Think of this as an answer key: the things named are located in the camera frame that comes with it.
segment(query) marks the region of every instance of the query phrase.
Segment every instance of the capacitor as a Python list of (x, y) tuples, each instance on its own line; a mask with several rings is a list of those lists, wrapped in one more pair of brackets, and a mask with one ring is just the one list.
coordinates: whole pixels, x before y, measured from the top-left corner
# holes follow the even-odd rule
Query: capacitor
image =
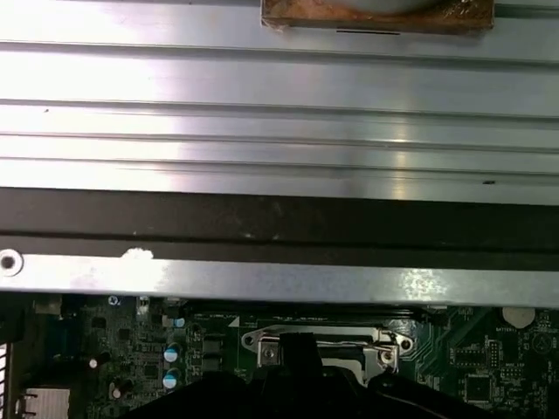
[(167, 362), (175, 362), (181, 353), (181, 347), (178, 343), (171, 343), (163, 352), (163, 359)]
[(186, 320), (184, 318), (174, 319), (173, 327), (184, 327), (186, 325)]
[(171, 368), (163, 376), (163, 386), (168, 390), (175, 388), (178, 385), (180, 377), (181, 372), (176, 368)]
[(113, 398), (120, 399), (127, 392), (129, 392), (133, 386), (134, 384), (132, 384), (130, 380), (117, 381), (114, 384), (114, 388), (113, 388)]
[(97, 369), (102, 365), (106, 364), (111, 360), (111, 354), (109, 352), (102, 352), (97, 356), (94, 356), (91, 360), (89, 360), (89, 367), (91, 369)]

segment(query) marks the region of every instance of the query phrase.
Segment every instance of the microchip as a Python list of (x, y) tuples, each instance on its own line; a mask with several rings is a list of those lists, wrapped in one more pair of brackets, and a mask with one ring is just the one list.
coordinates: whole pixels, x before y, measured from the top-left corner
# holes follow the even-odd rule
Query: microchip
[(106, 329), (107, 319), (105, 319), (104, 317), (93, 317), (91, 319), (91, 327), (95, 329)]
[(156, 380), (159, 376), (159, 368), (155, 364), (148, 364), (143, 368), (143, 374), (150, 380)]
[(221, 369), (221, 358), (204, 358), (202, 373), (215, 373)]
[(202, 352), (204, 354), (219, 354), (221, 353), (221, 340), (207, 340), (204, 339), (202, 344)]
[(486, 376), (466, 377), (466, 399), (469, 402), (489, 402), (491, 379)]
[(130, 340), (132, 331), (130, 329), (119, 329), (119, 340)]
[(480, 366), (487, 363), (487, 355), (485, 351), (458, 349), (454, 355), (455, 364), (463, 367)]

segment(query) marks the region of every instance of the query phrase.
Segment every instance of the metal surface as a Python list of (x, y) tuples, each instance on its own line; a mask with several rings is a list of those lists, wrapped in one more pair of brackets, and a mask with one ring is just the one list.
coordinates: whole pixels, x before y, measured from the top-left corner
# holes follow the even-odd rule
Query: metal surface
[(315, 303), (559, 306), (553, 272), (366, 268), (24, 255), (2, 291)]
[[(409, 353), (413, 348), (411, 338), (382, 327), (274, 325), (245, 333), (241, 342), (243, 347), (257, 354), (259, 367), (279, 365), (280, 335), (283, 333), (312, 333), (319, 352), (322, 349), (322, 358), (328, 358), (324, 353), (328, 353), (329, 349), (341, 349), (337, 351), (338, 358), (350, 361), (348, 357), (341, 357), (343, 350), (357, 349), (363, 363), (362, 373), (357, 374), (356, 379), (363, 385), (387, 367), (397, 371), (400, 355)], [(351, 359), (354, 359), (355, 351), (351, 353)]]
[(503, 0), (460, 38), (4, 1), (0, 186), (559, 204), (558, 17)]

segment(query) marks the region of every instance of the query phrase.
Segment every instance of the motherboard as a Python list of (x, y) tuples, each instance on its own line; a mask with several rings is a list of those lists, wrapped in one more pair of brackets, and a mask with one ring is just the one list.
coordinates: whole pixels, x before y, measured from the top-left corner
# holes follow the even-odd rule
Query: motherboard
[(277, 336), (307, 331), (325, 363), (366, 385), (392, 368), (506, 415), (559, 415), (559, 312), (486, 307), (235, 306), (180, 299), (65, 296), (47, 322), (46, 359), (82, 371), (72, 418), (108, 419), (227, 371), (250, 380), (278, 362)]

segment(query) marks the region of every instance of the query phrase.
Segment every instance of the screw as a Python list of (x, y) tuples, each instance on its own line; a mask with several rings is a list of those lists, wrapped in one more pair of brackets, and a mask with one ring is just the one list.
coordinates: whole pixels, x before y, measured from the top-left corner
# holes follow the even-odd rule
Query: screw
[(15, 277), (24, 267), (24, 258), (13, 249), (0, 251), (0, 276)]
[(273, 358), (273, 356), (275, 355), (275, 353), (273, 352), (273, 350), (270, 349), (270, 348), (265, 349), (264, 352), (263, 352), (262, 354), (264, 355), (265, 358), (267, 358), (267, 359), (269, 359), (269, 360), (270, 360), (271, 358)]
[(402, 341), (402, 349), (404, 351), (407, 351), (410, 348), (411, 348), (411, 342), (409, 340), (403, 340)]
[(390, 352), (382, 352), (381, 353), (381, 361), (390, 364), (392, 362), (392, 353)]
[(116, 295), (111, 295), (108, 298), (108, 304), (110, 306), (119, 306), (121, 304), (121, 299), (119, 299)]

